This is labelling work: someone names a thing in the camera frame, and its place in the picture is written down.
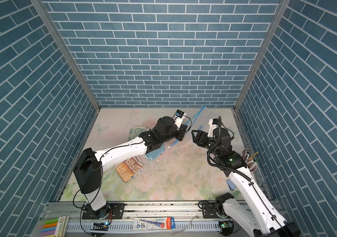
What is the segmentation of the clear vacuum bag blue zip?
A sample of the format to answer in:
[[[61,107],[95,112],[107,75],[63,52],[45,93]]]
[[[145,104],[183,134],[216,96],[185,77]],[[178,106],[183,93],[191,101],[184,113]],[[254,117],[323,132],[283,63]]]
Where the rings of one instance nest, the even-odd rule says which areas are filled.
[[[201,109],[192,117],[192,122],[193,125],[196,123],[197,119],[199,118],[200,114],[202,113],[202,111],[204,110],[205,106],[202,106]],[[179,141],[176,140],[172,145],[168,146],[168,148],[172,148],[176,143],[178,143]]]

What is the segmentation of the light blue towel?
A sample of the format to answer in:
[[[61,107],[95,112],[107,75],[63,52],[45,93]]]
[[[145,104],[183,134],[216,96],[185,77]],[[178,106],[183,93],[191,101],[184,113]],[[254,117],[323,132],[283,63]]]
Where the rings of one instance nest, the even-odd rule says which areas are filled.
[[[154,161],[157,159],[163,152],[165,152],[164,145],[161,145],[158,149],[151,151],[145,155],[148,161]]]

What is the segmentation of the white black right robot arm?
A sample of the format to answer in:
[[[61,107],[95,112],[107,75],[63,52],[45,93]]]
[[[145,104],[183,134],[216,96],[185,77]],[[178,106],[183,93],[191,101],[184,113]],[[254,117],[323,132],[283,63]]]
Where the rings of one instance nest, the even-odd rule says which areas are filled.
[[[223,171],[236,186],[250,208],[246,211],[230,193],[216,198],[220,216],[236,221],[251,237],[298,237],[301,230],[295,222],[288,222],[272,205],[257,185],[245,160],[233,150],[232,137],[222,118],[209,121],[209,131],[192,130],[193,142],[207,149],[207,162]]]

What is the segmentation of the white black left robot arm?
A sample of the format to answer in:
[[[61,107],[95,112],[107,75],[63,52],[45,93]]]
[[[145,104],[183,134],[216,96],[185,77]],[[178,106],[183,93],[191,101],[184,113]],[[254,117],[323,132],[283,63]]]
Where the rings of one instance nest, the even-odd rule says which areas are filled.
[[[142,132],[129,142],[105,150],[83,150],[73,169],[80,192],[87,200],[80,210],[85,214],[92,212],[92,219],[111,218],[112,209],[101,190],[103,172],[130,158],[158,150],[172,139],[182,141],[188,131],[188,126],[183,124],[186,117],[185,112],[177,110],[173,117],[158,119],[151,130]]]

